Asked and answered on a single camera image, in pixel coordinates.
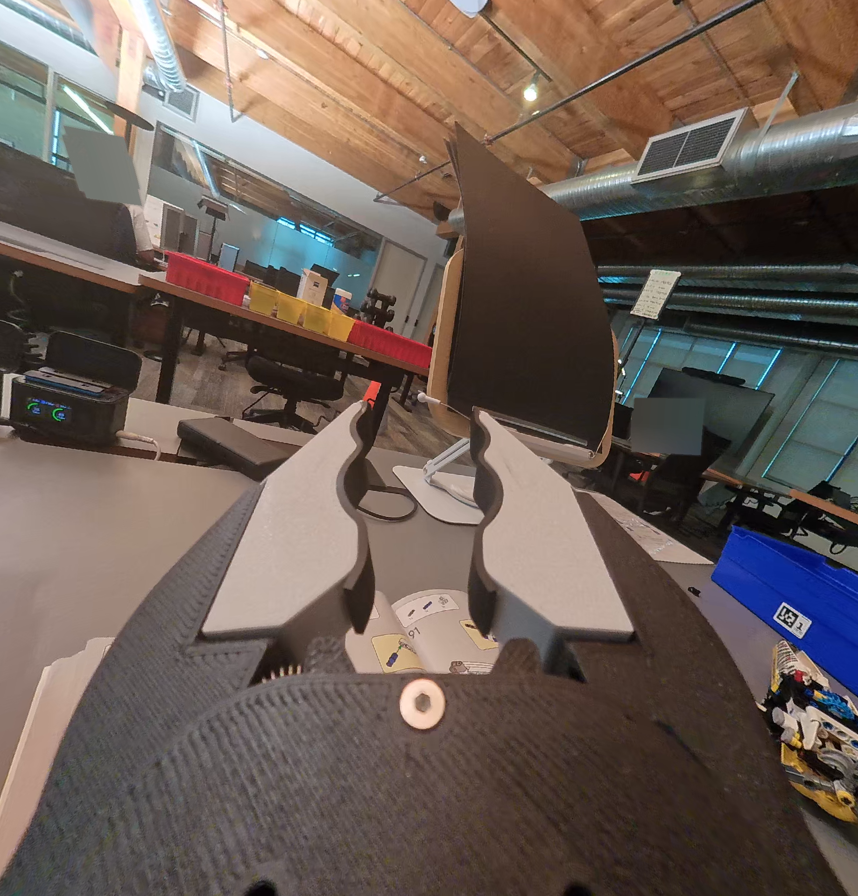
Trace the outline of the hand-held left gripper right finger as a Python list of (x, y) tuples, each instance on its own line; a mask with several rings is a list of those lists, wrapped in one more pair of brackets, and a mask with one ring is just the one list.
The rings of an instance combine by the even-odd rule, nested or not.
[(635, 629), (573, 488), (483, 409), (473, 413), (482, 513), (468, 609), (499, 644), (626, 643)]

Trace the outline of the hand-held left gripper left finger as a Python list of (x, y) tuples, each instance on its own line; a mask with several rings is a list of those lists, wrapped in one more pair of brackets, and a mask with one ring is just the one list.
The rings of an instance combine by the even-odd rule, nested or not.
[(375, 598), (366, 522), (372, 406), (352, 404), (264, 481), (201, 633), (311, 640), (364, 633)]

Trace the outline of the zebra-striped lego aeroplane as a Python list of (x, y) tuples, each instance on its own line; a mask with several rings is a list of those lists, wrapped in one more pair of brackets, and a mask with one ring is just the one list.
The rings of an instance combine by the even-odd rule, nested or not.
[(822, 811), (858, 825), (858, 707), (786, 640), (772, 652), (771, 685), (757, 703), (792, 787)]

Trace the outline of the lego instruction booklet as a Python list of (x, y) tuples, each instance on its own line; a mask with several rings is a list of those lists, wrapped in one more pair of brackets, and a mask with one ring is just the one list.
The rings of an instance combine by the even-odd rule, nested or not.
[(468, 612), (468, 596), (454, 589), (421, 590), (390, 602), (375, 593), (364, 633), (349, 630), (345, 650), (360, 674), (487, 674), (500, 648)]

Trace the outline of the white printed paper sheet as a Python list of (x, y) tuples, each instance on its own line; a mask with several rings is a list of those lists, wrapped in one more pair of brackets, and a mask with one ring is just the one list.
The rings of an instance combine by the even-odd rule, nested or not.
[(706, 557), (624, 508), (615, 500), (596, 493), (592, 493), (591, 497), (651, 558), (662, 563), (680, 565), (699, 566), (712, 563)]

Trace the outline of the black flat box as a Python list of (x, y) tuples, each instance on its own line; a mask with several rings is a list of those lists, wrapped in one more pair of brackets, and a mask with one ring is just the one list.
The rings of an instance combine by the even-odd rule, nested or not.
[(226, 466), (256, 482), (300, 450), (296, 444), (263, 440), (223, 418), (181, 420), (176, 432), (182, 446), (201, 460)]

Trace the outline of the black office chair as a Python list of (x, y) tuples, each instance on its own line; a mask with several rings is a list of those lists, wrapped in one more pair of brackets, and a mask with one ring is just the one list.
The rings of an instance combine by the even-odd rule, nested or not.
[[(258, 398), (244, 409), (241, 420), (259, 424), (273, 424), (306, 434), (316, 434), (318, 425), (297, 414), (301, 402), (321, 405), (329, 409), (330, 403), (340, 400), (345, 390), (346, 374), (329, 375), (301, 370), (280, 364), (259, 353), (249, 353), (244, 366), (255, 385), (251, 393)], [(255, 409), (266, 394), (274, 394), (285, 400), (282, 409)]]

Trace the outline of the blue plastic bin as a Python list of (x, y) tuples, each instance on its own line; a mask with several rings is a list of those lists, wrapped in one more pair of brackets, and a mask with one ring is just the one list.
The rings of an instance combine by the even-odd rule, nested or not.
[(821, 554), (736, 527), (711, 578), (795, 644), (858, 650), (858, 573)]

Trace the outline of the dark monitor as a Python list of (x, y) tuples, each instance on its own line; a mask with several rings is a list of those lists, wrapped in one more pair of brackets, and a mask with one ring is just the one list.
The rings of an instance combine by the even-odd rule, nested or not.
[(647, 397), (703, 400), (705, 428), (729, 441), (717, 460), (717, 466), (728, 471), (737, 467), (758, 438), (771, 413), (774, 394), (747, 387), (737, 377), (692, 367), (666, 367)]

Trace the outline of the red plastic bin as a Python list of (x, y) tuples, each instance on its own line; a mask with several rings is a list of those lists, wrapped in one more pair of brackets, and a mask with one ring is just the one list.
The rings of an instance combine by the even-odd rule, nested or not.
[(168, 251), (166, 282), (212, 297), (235, 307), (242, 307), (250, 280), (242, 274), (182, 253)]
[(372, 350), (420, 368), (427, 369), (431, 364), (433, 350), (428, 345), (367, 322), (354, 321), (347, 340), (362, 349)]

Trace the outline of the long wooden table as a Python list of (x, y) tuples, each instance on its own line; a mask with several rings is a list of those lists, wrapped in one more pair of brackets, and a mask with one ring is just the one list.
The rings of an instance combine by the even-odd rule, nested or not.
[(180, 352), (184, 327), (202, 330), (215, 337), (244, 344), (251, 348), (269, 349), (278, 346), (274, 332), (285, 332), (290, 339), (329, 347), (338, 355), (337, 370), (348, 370), (368, 381), (383, 383), (374, 406), (375, 430), (380, 428), (390, 395), (407, 376), (426, 378), (429, 368), (383, 356), (375, 351), (362, 349), (349, 342), (337, 342), (328, 335), (321, 335), (302, 326), (281, 322), (276, 317), (264, 316), (248, 308), (235, 307), (218, 299), (167, 283), (164, 275), (142, 273), (140, 285), (168, 300), (169, 312), (162, 345), (161, 372), (158, 377), (155, 399), (169, 404), (174, 387), (176, 365)]

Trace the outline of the black battery charger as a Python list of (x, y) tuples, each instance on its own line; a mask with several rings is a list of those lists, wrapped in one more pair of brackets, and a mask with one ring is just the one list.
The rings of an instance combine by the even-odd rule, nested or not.
[(140, 377), (133, 350), (55, 330), (42, 366), (11, 380), (9, 421), (61, 442), (112, 444)]

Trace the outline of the black dumbbell rack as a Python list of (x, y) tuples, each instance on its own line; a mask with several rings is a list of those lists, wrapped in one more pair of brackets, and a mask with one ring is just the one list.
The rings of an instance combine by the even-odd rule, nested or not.
[(397, 301), (397, 296), (381, 293), (372, 287), (367, 291), (366, 298), (360, 307), (360, 319), (379, 329), (390, 329)]

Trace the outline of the black panel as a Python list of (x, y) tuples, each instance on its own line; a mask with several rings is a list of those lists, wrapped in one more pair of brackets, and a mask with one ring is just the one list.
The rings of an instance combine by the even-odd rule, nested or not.
[(579, 218), (457, 126), (464, 255), (447, 403), (598, 451), (614, 337)]

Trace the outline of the white note board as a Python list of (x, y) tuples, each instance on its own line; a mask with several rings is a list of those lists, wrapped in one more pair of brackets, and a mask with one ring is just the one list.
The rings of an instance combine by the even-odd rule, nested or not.
[(681, 276), (681, 271), (651, 269), (630, 314), (644, 320), (658, 320)]

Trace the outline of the white air vent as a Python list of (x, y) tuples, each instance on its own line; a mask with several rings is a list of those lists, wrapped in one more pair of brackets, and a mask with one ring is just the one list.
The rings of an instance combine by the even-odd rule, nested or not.
[(632, 185), (719, 168), (737, 139), (756, 127), (753, 113), (742, 108), (651, 137), (632, 176)]

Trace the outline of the large silver air duct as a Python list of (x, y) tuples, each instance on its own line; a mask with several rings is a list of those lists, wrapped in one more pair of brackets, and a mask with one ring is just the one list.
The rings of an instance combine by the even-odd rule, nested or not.
[(646, 161), (542, 191), (582, 219), (728, 203), (858, 185), (858, 101), (769, 128), (736, 126), (715, 157), (639, 174)]

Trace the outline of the slim silver air duct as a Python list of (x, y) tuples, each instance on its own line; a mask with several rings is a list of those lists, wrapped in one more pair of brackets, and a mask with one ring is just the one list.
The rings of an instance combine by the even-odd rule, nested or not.
[(171, 93), (183, 92), (187, 81), (160, 2), (129, 1), (129, 4), (165, 89)]

